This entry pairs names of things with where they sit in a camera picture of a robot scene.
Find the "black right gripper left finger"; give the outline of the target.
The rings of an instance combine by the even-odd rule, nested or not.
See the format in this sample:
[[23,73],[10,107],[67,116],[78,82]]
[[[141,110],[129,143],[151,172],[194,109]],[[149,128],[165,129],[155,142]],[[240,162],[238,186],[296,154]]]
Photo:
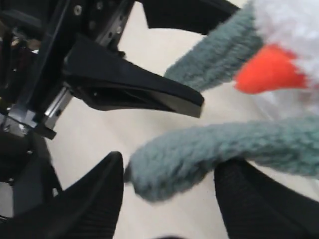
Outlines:
[[123,158],[109,153],[79,181],[54,197],[7,220],[2,239],[111,239],[124,193]]

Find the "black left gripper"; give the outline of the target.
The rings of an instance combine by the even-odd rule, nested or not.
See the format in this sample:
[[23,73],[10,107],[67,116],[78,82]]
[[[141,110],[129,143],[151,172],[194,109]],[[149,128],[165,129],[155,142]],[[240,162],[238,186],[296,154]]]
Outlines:
[[107,44],[117,22],[126,23],[132,0],[3,0],[2,45],[5,90],[12,94],[9,117],[52,139],[63,110],[62,68],[76,37]]

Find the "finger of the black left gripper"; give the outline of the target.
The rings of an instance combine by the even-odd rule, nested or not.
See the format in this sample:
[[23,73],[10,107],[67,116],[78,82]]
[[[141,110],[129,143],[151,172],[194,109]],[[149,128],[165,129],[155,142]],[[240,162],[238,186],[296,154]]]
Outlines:
[[78,35],[63,65],[65,84],[75,97],[99,111],[145,109],[198,118],[198,91],[159,76]]
[[227,0],[143,0],[149,28],[179,29],[207,35],[239,7]]

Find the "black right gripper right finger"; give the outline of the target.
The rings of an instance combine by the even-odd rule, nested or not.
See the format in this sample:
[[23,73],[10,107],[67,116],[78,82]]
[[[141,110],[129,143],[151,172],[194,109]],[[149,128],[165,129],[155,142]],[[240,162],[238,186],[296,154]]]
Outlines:
[[231,239],[317,239],[319,203],[246,161],[214,170],[217,202]]

